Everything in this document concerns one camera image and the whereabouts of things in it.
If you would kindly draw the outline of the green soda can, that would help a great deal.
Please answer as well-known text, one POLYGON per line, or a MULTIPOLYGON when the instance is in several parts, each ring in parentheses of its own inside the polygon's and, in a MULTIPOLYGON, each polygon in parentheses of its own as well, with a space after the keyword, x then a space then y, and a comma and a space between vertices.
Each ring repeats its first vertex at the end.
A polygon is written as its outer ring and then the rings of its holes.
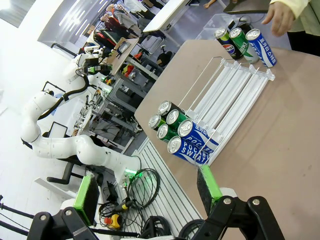
POLYGON ((157 138, 168 143, 173 137, 177 136, 176 130, 172 129, 168 124, 162 124, 157 130, 157 138))
POLYGON ((256 51, 246 39, 246 35, 241 28, 237 27, 231 30, 229 32, 229 37, 250 64, 254 64, 260 60, 256 51))
POLYGON ((188 117, 178 111, 177 109, 171 110, 167 117, 166 117, 166 123, 171 126, 172 128, 177 129, 179 125, 184 121, 187 120, 188 117))

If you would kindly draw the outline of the person's right forearm yellow sleeve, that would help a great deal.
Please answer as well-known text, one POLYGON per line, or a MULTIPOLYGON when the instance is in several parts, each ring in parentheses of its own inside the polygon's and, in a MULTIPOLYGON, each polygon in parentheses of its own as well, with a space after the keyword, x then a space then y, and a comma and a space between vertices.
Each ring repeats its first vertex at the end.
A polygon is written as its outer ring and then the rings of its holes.
POLYGON ((291 9, 294 17, 298 18, 310 1, 311 0, 271 0, 269 4, 276 2, 283 3, 291 9))

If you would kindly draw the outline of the person in yellow shirt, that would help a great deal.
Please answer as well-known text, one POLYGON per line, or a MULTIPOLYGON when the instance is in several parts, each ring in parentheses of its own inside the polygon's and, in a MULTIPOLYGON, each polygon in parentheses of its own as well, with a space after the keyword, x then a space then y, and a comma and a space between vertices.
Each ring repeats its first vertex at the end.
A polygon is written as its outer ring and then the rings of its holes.
POLYGON ((287 33, 291 49, 320 57, 320 0, 311 0, 287 33))

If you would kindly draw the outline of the wooden board workbench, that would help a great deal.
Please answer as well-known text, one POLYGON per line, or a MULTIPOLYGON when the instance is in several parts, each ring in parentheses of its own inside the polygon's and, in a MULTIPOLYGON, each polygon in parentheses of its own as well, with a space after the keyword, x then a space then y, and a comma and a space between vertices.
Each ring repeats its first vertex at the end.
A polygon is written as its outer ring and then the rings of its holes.
POLYGON ((130 53, 137 45, 139 38, 125 39, 121 38, 116 46, 113 48, 110 56, 107 58, 107 64, 112 65, 110 73, 115 76, 118 70, 121 68, 124 62, 128 62, 134 66, 138 66, 139 63, 130 57, 130 53))

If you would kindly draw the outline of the yellow red emergency stop button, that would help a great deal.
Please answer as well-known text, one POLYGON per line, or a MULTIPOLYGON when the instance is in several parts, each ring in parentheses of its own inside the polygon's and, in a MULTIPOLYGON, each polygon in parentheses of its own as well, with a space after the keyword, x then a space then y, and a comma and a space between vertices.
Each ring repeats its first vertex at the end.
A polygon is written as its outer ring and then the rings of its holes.
POLYGON ((123 217, 116 213, 110 217, 105 217, 103 222, 109 229, 119 230, 122 227, 123 217))

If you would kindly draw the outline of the clear plastic storage bin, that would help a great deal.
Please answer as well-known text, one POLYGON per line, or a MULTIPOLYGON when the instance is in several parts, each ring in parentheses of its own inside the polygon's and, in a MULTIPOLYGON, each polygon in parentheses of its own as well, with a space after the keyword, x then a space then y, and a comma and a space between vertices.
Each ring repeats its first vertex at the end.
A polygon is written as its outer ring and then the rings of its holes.
POLYGON ((251 24, 251 18, 248 15, 237 17, 236 15, 220 13, 215 14, 203 27, 202 31, 195 38, 196 40, 215 40, 214 33, 219 28, 225 28, 231 31, 243 24, 251 24))

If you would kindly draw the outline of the black Pepsi can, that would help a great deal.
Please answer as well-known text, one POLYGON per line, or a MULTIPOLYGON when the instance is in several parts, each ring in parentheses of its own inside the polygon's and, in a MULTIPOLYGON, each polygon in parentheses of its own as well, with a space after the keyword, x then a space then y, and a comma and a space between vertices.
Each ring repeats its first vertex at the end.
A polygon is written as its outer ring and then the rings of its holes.
POLYGON ((172 103, 169 100, 164 100, 158 107, 158 114, 166 117, 169 112, 171 112, 172 110, 178 110, 180 113, 184 114, 185 111, 181 108, 179 108, 177 105, 175 105, 174 103, 172 103))
POLYGON ((229 32, 225 27, 219 27, 214 32, 214 37, 234 60, 239 60, 244 56, 230 38, 229 32))
POLYGON ((163 124, 166 124, 166 120, 158 113, 152 115, 148 121, 148 126, 155 131, 157 131, 163 124))

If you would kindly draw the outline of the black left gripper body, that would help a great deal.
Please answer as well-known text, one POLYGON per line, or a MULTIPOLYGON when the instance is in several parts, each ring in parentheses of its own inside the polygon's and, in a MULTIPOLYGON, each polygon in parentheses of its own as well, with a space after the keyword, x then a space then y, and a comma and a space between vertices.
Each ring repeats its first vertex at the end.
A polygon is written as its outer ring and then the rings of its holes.
POLYGON ((95 67, 95 66, 98 66, 100 63, 99 63, 99 57, 87 57, 83 63, 83 66, 86 67, 86 68, 89 68, 89 67, 95 67))

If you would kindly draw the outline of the mannequin in grey clothes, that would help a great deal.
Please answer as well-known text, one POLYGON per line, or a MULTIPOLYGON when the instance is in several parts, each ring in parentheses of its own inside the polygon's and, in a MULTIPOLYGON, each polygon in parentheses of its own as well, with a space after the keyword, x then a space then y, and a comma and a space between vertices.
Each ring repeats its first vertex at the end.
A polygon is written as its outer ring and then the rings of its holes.
POLYGON ((115 9, 113 11, 114 17, 118 20, 119 24, 127 29, 132 29, 134 26, 138 26, 137 23, 123 11, 115 9))

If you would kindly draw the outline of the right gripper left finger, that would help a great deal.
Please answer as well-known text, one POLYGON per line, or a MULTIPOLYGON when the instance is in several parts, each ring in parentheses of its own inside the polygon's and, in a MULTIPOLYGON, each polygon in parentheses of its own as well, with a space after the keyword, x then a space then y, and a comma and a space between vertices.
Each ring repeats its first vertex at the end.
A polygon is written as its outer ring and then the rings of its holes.
POLYGON ((91 230, 100 196, 97 180, 92 173, 82 178, 72 206, 51 215, 37 213, 31 223, 27 240, 98 240, 91 230))

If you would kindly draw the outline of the mannequin in dark red clothes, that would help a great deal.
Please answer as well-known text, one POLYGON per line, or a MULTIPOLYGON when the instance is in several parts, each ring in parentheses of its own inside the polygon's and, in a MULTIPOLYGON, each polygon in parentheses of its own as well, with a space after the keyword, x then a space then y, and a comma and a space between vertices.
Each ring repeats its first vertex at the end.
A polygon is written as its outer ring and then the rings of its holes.
POLYGON ((109 21, 110 16, 106 13, 103 16, 100 17, 100 20, 104 23, 105 28, 109 31, 115 31, 116 27, 112 22, 109 21))

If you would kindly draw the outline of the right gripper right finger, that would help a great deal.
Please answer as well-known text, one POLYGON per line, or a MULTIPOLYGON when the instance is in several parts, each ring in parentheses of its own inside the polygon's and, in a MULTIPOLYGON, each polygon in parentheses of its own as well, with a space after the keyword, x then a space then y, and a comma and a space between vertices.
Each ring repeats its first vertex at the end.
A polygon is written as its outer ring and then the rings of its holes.
POLYGON ((253 196, 247 201, 223 195, 208 165, 197 167, 197 189, 207 218, 196 240, 222 240, 228 228, 239 229, 245 240, 285 240, 268 201, 253 196))

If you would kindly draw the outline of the grey metal shelf frame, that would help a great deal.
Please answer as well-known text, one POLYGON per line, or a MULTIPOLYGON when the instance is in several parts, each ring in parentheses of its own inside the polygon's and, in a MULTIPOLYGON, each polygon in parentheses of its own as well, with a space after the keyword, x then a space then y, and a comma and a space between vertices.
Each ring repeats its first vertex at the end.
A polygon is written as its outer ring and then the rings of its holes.
MULTIPOLYGON (((133 59, 139 63, 138 66, 134 66, 133 64, 126 62, 126 61, 122 64, 122 66, 125 63, 133 65, 136 70, 138 70, 142 75, 144 75, 146 77, 146 83, 148 83, 148 82, 154 83, 159 78, 162 71, 164 70, 162 67, 157 65, 157 63, 155 63, 149 59, 143 60, 142 63, 140 63, 135 58, 133 58, 133 59)), ((118 70, 117 74, 113 77, 115 78, 115 84, 113 86, 112 91, 106 97, 105 105, 108 105, 109 103, 114 103, 120 107, 125 108, 126 110, 128 110, 132 113, 135 113, 135 111, 137 110, 136 107, 123 101, 121 98, 118 98, 117 94, 120 92, 121 87, 128 88, 133 93, 140 96, 141 98, 145 98, 147 93, 142 89, 142 87, 140 85, 138 85, 134 81, 130 80, 128 77, 121 74, 120 69, 118 70)))

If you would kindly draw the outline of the clear acrylic can rack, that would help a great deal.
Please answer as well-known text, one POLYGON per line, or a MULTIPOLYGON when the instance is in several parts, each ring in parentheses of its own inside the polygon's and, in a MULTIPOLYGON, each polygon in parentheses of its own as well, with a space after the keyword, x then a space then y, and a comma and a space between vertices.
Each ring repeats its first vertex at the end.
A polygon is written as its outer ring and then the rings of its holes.
POLYGON ((271 69, 250 63, 212 57, 220 61, 216 70, 196 95, 185 114, 217 137, 219 146, 206 164, 211 165, 226 146, 269 81, 275 79, 271 69))

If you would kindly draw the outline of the blue Pocari Sweat can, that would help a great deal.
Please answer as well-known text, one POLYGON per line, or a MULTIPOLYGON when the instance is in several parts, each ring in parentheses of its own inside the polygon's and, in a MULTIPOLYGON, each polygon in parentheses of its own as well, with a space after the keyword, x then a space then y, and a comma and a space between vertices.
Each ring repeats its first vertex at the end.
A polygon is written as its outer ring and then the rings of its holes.
POLYGON ((219 146, 219 143, 212 139, 204 128, 190 119, 180 123, 177 133, 185 141, 209 154, 213 153, 219 146))
POLYGON ((277 59, 259 29, 251 29, 246 33, 245 37, 258 55, 259 59, 267 68, 272 68, 276 65, 277 59))
POLYGON ((217 149, 219 143, 210 139, 200 140, 192 137, 173 137, 167 144, 167 151, 191 164, 203 165, 217 149))

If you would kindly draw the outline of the slotted aluminium base plate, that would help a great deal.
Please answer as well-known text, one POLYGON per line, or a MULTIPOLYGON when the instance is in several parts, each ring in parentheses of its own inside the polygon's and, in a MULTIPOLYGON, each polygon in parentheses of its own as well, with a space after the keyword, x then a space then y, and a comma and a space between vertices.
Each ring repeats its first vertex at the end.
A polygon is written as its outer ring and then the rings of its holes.
POLYGON ((132 155, 141 161, 143 172, 127 190, 115 186, 120 202, 125 197, 136 200, 126 217, 126 231, 139 233, 149 217, 161 216, 177 236, 188 222, 202 218, 148 138, 132 155))

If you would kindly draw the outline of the person's right hand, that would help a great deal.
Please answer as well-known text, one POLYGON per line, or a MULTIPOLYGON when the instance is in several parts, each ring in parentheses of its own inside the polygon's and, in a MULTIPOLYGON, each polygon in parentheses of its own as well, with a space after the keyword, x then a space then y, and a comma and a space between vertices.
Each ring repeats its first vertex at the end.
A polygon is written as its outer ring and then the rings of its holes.
POLYGON ((292 9, 287 4, 276 1, 269 5, 266 17, 261 23, 266 25, 272 22, 271 33, 275 37, 281 37, 291 29, 294 20, 292 9))

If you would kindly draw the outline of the dark brown serving tray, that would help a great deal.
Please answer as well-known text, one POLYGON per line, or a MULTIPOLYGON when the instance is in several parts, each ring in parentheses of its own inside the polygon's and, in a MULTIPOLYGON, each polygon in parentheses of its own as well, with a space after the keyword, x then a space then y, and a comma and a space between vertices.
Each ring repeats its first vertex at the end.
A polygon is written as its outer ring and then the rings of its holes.
POLYGON ((265 14, 268 12, 271 0, 229 0, 229 4, 223 10, 230 15, 237 14, 265 14))

